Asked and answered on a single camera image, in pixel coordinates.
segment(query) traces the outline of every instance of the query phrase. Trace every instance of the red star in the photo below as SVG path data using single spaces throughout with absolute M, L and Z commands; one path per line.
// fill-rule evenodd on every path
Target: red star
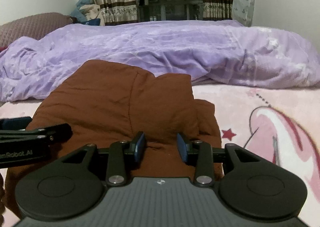
M 228 140 L 230 140 L 230 141 L 232 141 L 232 138 L 237 135 L 237 134 L 234 134 L 234 133 L 231 131 L 231 129 L 222 130 L 222 133 L 223 133 L 222 138 L 223 138 L 223 139 L 228 139 Z

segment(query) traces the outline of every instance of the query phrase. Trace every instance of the quilted fabric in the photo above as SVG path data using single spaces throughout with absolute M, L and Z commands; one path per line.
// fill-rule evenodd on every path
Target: quilted fabric
M 41 39 L 57 28 L 72 24 L 69 16 L 60 13 L 43 13 L 14 20 L 0 26 L 0 48 L 7 47 L 22 36 Z

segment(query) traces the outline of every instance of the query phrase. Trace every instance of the purple blanket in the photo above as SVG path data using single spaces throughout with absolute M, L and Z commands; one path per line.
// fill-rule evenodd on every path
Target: purple blanket
M 301 36 L 236 21 L 68 25 L 39 41 L 22 37 L 0 53 L 0 101 L 44 99 L 85 61 L 138 66 L 156 76 L 264 88 L 319 86 L 320 57 Z

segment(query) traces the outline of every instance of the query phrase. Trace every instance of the silver bolt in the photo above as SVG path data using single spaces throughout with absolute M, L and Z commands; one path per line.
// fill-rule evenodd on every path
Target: silver bolt
M 124 177 L 120 175 L 113 175 L 109 177 L 109 182 L 113 184 L 121 184 L 124 181 Z
M 212 182 L 212 178 L 207 175 L 198 176 L 196 180 L 200 184 L 209 184 Z

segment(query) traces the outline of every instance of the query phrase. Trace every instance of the translucent plastic bag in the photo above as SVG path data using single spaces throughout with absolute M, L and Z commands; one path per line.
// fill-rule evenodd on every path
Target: translucent plastic bag
M 232 19 L 237 20 L 246 27 L 250 27 L 252 25 L 253 10 L 254 0 L 233 0 Z

